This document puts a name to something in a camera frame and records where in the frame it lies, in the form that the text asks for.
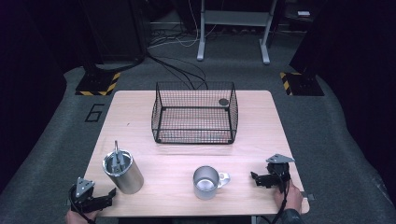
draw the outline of wire basket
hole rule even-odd
[[[151,117],[155,142],[231,144],[237,124],[233,82],[157,82]]]

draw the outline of metal mug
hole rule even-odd
[[[230,182],[230,175],[219,173],[211,166],[201,166],[194,172],[194,194],[199,199],[209,200],[216,196],[217,189]]]
[[[108,153],[103,160],[103,169],[116,186],[125,194],[137,193],[144,183],[144,178],[132,155],[125,150]]]

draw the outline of yellow and black striped tape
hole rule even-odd
[[[113,92],[114,88],[116,88],[117,81],[119,80],[120,73],[114,75],[111,80],[110,86],[107,88],[107,91],[76,91],[76,95],[109,95]]]
[[[280,73],[280,78],[282,78],[283,87],[285,88],[286,94],[293,95],[286,74],[300,75],[300,73]]]

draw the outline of desk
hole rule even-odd
[[[270,32],[272,19],[276,7],[276,1],[272,0],[269,12],[241,12],[241,11],[215,11],[205,10],[205,0],[201,3],[201,33],[198,47],[197,60],[202,61],[205,53],[205,25],[246,25],[265,27],[262,39],[260,39],[260,49],[262,50],[262,61],[264,64],[270,63],[268,49],[266,46],[268,34]]]
[[[269,91],[237,91],[239,121],[231,145],[157,144],[151,132],[155,91],[117,91],[92,153],[85,178],[95,182],[94,197],[107,195],[115,185],[102,169],[102,160],[114,149],[134,156],[145,184],[136,194],[120,190],[103,217],[256,216],[275,214],[275,189],[257,187],[250,172],[267,175],[266,159],[276,153],[292,157],[282,124]],[[216,197],[195,197],[192,175],[201,165],[229,173],[231,182]],[[295,164],[293,183],[304,190]],[[303,213],[309,204],[303,202]]]

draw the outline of hand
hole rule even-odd
[[[99,210],[93,211],[90,213],[85,213],[84,215],[90,220],[95,220],[98,215]],[[73,212],[71,210],[67,211],[66,216],[64,217],[66,220],[66,224],[86,224],[87,220],[85,220],[79,213]]]
[[[286,185],[286,190],[288,190],[288,182],[285,183]],[[276,202],[277,208],[280,208],[282,205],[283,199],[284,199],[283,193],[280,193],[279,188],[276,188],[274,198]],[[303,195],[301,194],[300,190],[293,185],[293,181],[289,181],[289,193],[287,197],[287,202],[285,206],[286,209],[294,209],[296,210],[299,214],[301,214],[301,206],[303,202]]]

